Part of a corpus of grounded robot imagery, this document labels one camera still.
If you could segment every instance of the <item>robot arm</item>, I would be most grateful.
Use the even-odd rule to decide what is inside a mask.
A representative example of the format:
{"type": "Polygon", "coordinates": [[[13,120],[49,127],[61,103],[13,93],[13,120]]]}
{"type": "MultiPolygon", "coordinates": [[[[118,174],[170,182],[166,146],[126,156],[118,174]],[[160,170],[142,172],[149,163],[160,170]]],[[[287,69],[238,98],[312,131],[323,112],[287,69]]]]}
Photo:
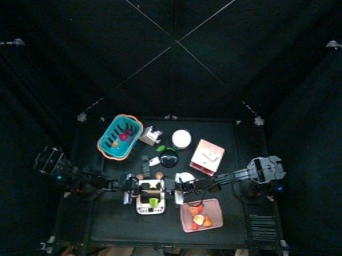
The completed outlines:
{"type": "Polygon", "coordinates": [[[250,160],[245,169],[232,173],[218,174],[210,178],[194,179],[188,182],[174,182],[176,203],[181,204],[184,195],[197,191],[216,191],[220,186],[232,182],[248,180],[257,185],[283,179],[285,172],[281,159],[276,156],[257,157],[250,160]]]}
{"type": "MultiPolygon", "coordinates": [[[[101,191],[122,191],[125,192],[125,203],[129,203],[140,193],[138,180],[130,174],[118,181],[117,179],[108,179],[101,174],[78,170],[77,167],[71,166],[61,149],[57,147],[45,147],[35,158],[33,169],[49,176],[66,176],[70,179],[74,190],[89,184],[101,191]]],[[[255,184],[267,184],[272,180],[283,179],[284,175],[280,158],[276,156],[257,157],[250,160],[245,169],[232,173],[218,174],[188,182],[166,180],[164,181],[162,190],[164,192],[174,193],[176,201],[180,200],[181,202],[181,197],[188,193],[202,190],[214,191],[220,185],[242,180],[249,180],[255,184]]]]}

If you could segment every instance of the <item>pink box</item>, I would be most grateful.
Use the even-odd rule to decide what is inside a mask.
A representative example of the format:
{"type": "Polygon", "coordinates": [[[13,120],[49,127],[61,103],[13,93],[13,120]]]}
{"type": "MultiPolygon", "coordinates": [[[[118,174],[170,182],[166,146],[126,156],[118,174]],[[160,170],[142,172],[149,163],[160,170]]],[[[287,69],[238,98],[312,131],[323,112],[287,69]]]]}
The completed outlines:
{"type": "MultiPolygon", "coordinates": [[[[190,202],[189,204],[197,204],[200,201],[194,201],[190,202]]],[[[198,226],[198,228],[196,230],[192,229],[192,221],[193,221],[193,217],[189,214],[188,211],[188,204],[182,204],[180,206],[180,221],[181,221],[181,226],[182,226],[182,230],[185,233],[190,233],[190,232],[197,232],[197,231],[205,231],[209,230],[212,228],[218,228],[222,226],[222,217],[221,217],[221,210],[220,210],[220,206],[218,206],[218,201],[214,198],[210,199],[205,199],[202,200],[202,211],[198,213],[201,215],[208,215],[210,222],[212,222],[212,226],[210,227],[202,227],[198,226]]]]}
{"type": "Polygon", "coordinates": [[[201,139],[190,158],[189,166],[208,176],[212,176],[217,171],[222,154],[224,148],[201,139]]]}

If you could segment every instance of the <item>red tray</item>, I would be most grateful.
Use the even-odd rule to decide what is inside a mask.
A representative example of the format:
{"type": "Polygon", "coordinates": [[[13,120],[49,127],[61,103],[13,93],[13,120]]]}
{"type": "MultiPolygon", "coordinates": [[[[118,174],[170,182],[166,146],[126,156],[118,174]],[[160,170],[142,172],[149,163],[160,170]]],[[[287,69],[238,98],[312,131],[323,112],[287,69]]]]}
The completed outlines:
{"type": "MultiPolygon", "coordinates": [[[[197,204],[200,201],[189,202],[189,204],[197,204]]],[[[201,215],[208,215],[210,221],[212,221],[212,226],[210,227],[202,227],[198,226],[197,230],[192,229],[192,221],[193,217],[188,212],[188,204],[182,204],[180,206],[180,221],[181,221],[181,226],[184,232],[197,232],[197,231],[205,231],[212,228],[218,228],[222,226],[222,218],[221,218],[221,211],[220,211],[220,206],[218,206],[218,201],[217,199],[205,199],[202,200],[204,208],[202,211],[200,212],[201,215]]]]}

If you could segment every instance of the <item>plastic basket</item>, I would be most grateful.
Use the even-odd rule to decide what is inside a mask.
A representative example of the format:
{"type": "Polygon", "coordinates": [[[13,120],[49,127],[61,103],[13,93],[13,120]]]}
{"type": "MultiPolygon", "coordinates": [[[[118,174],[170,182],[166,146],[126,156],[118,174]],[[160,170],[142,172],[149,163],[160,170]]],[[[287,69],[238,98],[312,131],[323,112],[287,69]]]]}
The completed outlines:
{"type": "Polygon", "coordinates": [[[117,115],[97,141],[97,149],[102,156],[112,160],[124,160],[129,155],[141,132],[142,124],[134,116],[117,115]]]}

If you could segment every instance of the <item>white cup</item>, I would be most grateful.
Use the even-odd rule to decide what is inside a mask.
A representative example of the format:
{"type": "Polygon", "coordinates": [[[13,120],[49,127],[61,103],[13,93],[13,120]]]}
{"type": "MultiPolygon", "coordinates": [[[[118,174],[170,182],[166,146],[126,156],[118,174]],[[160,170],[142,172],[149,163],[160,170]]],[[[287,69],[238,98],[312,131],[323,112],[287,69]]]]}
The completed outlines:
{"type": "Polygon", "coordinates": [[[190,143],[190,135],[186,130],[177,130],[172,134],[172,144],[176,150],[185,149],[190,143]]]}

